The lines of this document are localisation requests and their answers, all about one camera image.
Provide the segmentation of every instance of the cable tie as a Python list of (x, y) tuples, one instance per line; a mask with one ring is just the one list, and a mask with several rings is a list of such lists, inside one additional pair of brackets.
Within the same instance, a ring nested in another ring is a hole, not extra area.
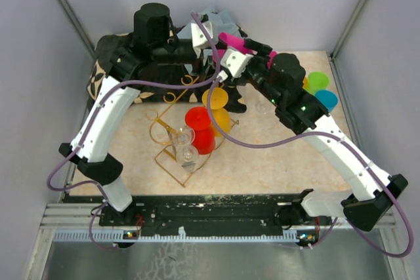
[(367, 166), (366, 167), (364, 167), (363, 169), (362, 169), (362, 171), (361, 172), (359, 172), (359, 176), (361, 176), (361, 175), (363, 175), (363, 172), (365, 171), (365, 170), (368, 170), (368, 169), (371, 169), (372, 168), (372, 166), (374, 166), (375, 165), (375, 163), (371, 160), (371, 161), (369, 161), (369, 163), (367, 164)]
[(340, 144), (340, 143), (344, 142), (345, 140), (346, 140), (346, 136), (343, 136), (342, 138), (340, 138), (340, 140), (338, 141), (338, 143)]

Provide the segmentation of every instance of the blue cup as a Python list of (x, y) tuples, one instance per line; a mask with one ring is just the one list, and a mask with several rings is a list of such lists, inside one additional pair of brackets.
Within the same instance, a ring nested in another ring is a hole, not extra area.
[(315, 93), (315, 97), (328, 109), (329, 112), (332, 112), (334, 107), (339, 103), (337, 95), (328, 90), (319, 90)]

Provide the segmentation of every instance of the metal floor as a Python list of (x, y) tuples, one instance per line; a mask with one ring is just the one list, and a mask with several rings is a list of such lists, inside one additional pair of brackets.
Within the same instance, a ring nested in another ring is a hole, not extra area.
[[(369, 233), (381, 244), (378, 230)], [(51, 246), (43, 280), (393, 279), (387, 257), (352, 230), (335, 230), (314, 250), (269, 243), (137, 243), (106, 251), (91, 243)]]

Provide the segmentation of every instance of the patterned fabric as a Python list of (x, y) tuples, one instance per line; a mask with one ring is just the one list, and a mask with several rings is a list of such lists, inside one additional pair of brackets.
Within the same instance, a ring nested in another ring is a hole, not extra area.
[[(87, 107), (89, 109), (92, 108), (96, 98), (98, 97), (102, 80), (106, 74), (104, 69), (109, 69), (109, 67), (112, 66), (110, 63), (110, 57), (112, 53), (118, 48), (118, 46), (124, 45), (126, 41), (129, 41), (130, 36), (131, 34), (106, 35), (99, 40), (95, 49), (95, 55), (97, 59), (94, 63), (92, 74), (87, 83), (87, 92), (89, 93)], [(205, 65), (205, 67), (209, 67), (208, 76), (211, 76), (215, 71), (212, 65)], [(188, 72), (184, 66), (159, 66), (156, 81), (170, 85), (179, 85), (181, 78), (186, 74), (188, 74)], [(181, 97), (179, 102), (201, 102), (203, 93), (209, 87), (210, 85), (198, 89), (190, 89)], [(237, 88), (226, 86), (223, 89), (229, 95), (229, 101), (224, 108), (232, 113), (244, 113), (247, 107), (243, 103), (242, 96), (238, 92)], [(140, 93), (140, 96), (134, 101), (134, 103), (138, 104), (143, 102), (163, 102), (163, 97), (167, 94), (167, 92), (172, 92), (175, 94), (175, 96), (178, 96), (182, 91), (160, 89), (155, 87), (144, 87)]]

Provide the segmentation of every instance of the pink object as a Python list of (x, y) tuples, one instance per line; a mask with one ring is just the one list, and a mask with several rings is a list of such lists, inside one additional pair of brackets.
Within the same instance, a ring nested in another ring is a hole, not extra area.
[(275, 57), (275, 55), (277, 55), (277, 52), (272, 51), (268, 56), (270, 57), (270, 60), (268, 61), (267, 65), (268, 67), (271, 67), (271, 63), (273, 61), (273, 58)]
[[(245, 45), (245, 40), (240, 38), (240, 37), (237, 37), (237, 36), (229, 34), (229, 33), (220, 33), (219, 39), (222, 42), (225, 42), (228, 46), (231, 46), (231, 47), (237, 49), (242, 54), (253, 54), (254, 53), (251, 49), (246, 49), (245, 47), (243, 47)], [(226, 52), (226, 49), (218, 49), (217, 52), (219, 53), (220, 59), (222, 59), (222, 57), (224, 55), (224, 52)], [(275, 51), (272, 51), (269, 54), (270, 60), (267, 63), (268, 67), (271, 66), (271, 63), (272, 63), (275, 55), (277, 55), (277, 52), (275, 52)]]
[(236, 37), (235, 35), (232, 34), (228, 34), (228, 33), (220, 33), (219, 35), (219, 39), (223, 42), (225, 42), (228, 46), (232, 46), (233, 48), (237, 49), (238, 51), (240, 51), (242, 54), (252, 54), (252, 50), (250, 49), (246, 49), (245, 47), (243, 47), (245, 45), (245, 40), (240, 38), (240, 37)]
[(199, 154), (209, 154), (216, 148), (215, 133), (211, 127), (194, 131), (194, 133), (195, 137), (192, 145), (196, 147)]

